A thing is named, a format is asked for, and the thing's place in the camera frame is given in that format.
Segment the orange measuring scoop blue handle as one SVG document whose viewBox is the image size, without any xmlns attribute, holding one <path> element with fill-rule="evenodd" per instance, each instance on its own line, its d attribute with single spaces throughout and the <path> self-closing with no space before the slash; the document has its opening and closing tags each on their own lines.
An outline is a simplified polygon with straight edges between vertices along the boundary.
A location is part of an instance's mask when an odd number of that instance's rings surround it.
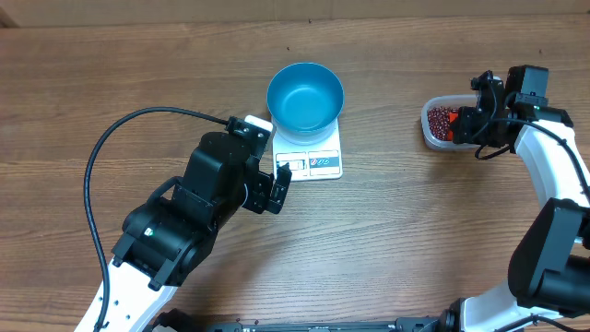
<svg viewBox="0 0 590 332">
<path fill-rule="evenodd" d="M 456 121 L 456 119 L 458 118 L 458 110 L 451 110 L 448 115 L 447 115 L 447 134 L 446 134 L 446 140 L 449 142 L 452 142 L 454 140 L 454 129 L 453 129 L 453 125 L 454 122 Z"/>
</svg>

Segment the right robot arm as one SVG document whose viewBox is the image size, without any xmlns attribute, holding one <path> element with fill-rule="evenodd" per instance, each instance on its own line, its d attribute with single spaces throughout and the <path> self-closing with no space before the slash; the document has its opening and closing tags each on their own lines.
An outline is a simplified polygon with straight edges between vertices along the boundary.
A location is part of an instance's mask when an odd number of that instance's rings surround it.
<svg viewBox="0 0 590 332">
<path fill-rule="evenodd" d="M 455 301 L 426 331 L 523 331 L 539 323 L 566 331 L 563 319 L 589 313 L 589 260 L 572 253 L 577 243 L 589 245 L 589 171 L 570 115 L 549 106 L 548 82 L 540 66 L 513 66 L 506 79 L 486 71 L 470 81 L 476 104 L 446 117 L 442 147 L 517 155 L 540 211 L 512 254 L 507 279 Z"/>
</svg>

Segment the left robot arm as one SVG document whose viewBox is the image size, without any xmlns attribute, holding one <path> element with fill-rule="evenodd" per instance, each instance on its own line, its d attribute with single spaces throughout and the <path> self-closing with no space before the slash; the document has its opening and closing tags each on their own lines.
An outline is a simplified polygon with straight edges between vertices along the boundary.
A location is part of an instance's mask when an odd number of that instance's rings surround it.
<svg viewBox="0 0 590 332">
<path fill-rule="evenodd" d="M 123 234 L 79 331 L 141 331 L 211 253 L 239 208 L 277 214 L 291 172 L 259 169 L 271 134 L 231 129 L 202 136 L 182 176 L 161 184 L 124 220 Z"/>
</svg>

